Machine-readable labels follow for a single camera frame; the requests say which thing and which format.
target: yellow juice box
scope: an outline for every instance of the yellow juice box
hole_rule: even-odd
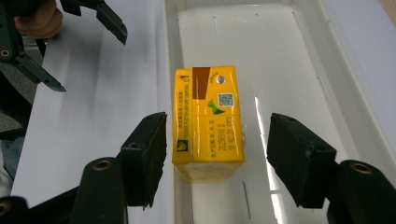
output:
[[[178,69],[172,162],[183,179],[219,181],[244,161],[235,68]]]

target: white table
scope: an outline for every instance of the white table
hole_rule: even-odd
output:
[[[12,190],[30,207],[76,187],[88,162],[117,156],[143,117],[169,106],[162,1],[107,3],[128,27],[126,46],[87,8],[82,17],[64,13],[61,38],[49,42],[43,66],[67,92],[37,88]],[[132,220],[170,218],[169,170],[167,161],[154,206],[129,209]]]
[[[396,29],[376,0],[325,2],[378,121],[396,149]],[[125,47],[90,10],[83,10],[82,18],[66,14],[62,37],[49,42],[44,67],[67,92],[42,84],[37,89],[12,191],[30,206],[78,185],[85,164],[115,156],[143,117],[171,106],[163,2],[107,3],[128,27]],[[169,158],[153,208],[129,209],[137,223],[174,223]]]

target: qr code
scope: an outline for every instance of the qr code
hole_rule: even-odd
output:
[[[233,106],[233,94],[232,93],[220,93],[219,94],[219,106]]]

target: human hand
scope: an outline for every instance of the human hand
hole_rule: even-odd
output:
[[[64,15],[56,7],[55,0],[43,0],[31,16],[15,17],[15,26],[22,35],[33,39],[55,36],[62,25]]]

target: white bin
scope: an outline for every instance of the white bin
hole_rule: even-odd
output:
[[[273,112],[322,137],[337,149],[338,162],[368,162],[395,185],[394,154],[322,0],[165,0],[164,6],[170,83],[181,67],[235,65],[246,152],[245,164],[225,182],[187,184],[175,170],[177,224],[328,223],[328,202],[321,210],[297,208],[266,162]]]

